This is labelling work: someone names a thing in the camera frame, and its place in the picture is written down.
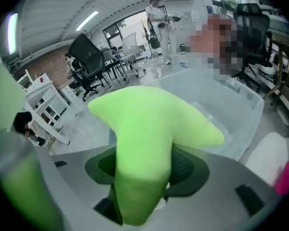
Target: white shirt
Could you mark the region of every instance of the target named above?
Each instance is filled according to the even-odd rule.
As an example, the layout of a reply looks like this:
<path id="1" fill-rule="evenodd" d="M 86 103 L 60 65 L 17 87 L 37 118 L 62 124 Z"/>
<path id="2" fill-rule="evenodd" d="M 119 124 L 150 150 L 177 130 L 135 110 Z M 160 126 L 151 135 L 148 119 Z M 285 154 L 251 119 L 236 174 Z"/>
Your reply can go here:
<path id="1" fill-rule="evenodd" d="M 147 7 L 145 9 L 146 15 L 149 17 L 149 14 L 151 15 L 152 18 L 162 18 L 163 17 L 163 12 L 159 8 L 153 8 L 151 6 Z M 159 23 L 158 21 L 151 21 L 153 27 L 157 27 Z"/>

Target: man in white shirt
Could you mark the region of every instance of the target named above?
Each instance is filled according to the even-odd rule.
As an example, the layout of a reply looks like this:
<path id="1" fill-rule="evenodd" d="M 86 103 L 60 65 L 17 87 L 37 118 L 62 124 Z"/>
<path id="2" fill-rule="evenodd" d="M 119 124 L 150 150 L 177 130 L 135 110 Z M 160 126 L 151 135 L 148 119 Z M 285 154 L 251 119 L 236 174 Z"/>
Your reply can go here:
<path id="1" fill-rule="evenodd" d="M 169 20 L 165 21 L 165 14 L 158 6 L 159 0 L 150 0 L 150 6 L 145 9 L 146 15 L 149 17 L 154 32 L 160 42 L 162 47 L 162 54 L 166 64 L 171 64 L 171 59 L 169 57 L 168 40 L 170 40 L 171 53 L 175 54 L 176 50 L 176 37 L 174 34 L 174 29 L 170 25 Z"/>

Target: pink object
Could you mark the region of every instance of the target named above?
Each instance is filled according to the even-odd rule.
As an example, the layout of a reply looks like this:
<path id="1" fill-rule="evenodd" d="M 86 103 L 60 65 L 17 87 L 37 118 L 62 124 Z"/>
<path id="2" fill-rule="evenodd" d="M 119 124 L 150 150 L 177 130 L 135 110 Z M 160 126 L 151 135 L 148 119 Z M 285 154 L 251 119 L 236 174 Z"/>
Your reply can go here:
<path id="1" fill-rule="evenodd" d="M 283 171 L 278 177 L 274 189 L 280 195 L 285 195 L 289 192 L 289 161 L 286 163 Z"/>

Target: white pants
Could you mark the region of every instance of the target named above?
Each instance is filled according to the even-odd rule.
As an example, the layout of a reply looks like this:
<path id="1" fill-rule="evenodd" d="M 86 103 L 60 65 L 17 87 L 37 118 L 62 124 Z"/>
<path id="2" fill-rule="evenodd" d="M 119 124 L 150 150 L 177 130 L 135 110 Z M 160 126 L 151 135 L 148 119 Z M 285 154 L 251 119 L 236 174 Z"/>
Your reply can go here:
<path id="1" fill-rule="evenodd" d="M 170 40 L 171 53 L 175 54 L 177 52 L 176 36 L 174 34 L 173 27 L 166 22 L 163 28 L 154 27 L 154 31 L 155 31 L 156 36 L 158 37 L 160 46 L 162 47 L 162 54 L 163 54 L 164 61 L 170 60 L 168 40 Z"/>

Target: ceiling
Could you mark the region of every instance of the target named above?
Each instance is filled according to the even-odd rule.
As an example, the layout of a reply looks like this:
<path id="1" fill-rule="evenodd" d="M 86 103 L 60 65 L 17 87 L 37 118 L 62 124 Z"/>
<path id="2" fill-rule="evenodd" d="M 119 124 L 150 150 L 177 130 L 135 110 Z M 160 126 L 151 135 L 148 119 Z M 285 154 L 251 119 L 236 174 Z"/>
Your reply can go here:
<path id="1" fill-rule="evenodd" d="M 92 34 L 143 3 L 148 0 L 20 0 L 11 11 L 18 13 L 16 53 L 8 53 L 6 20 L 0 28 L 0 55 L 5 62 L 22 61 L 45 47 L 60 46 L 83 30 Z M 93 11 L 99 13 L 75 31 Z"/>

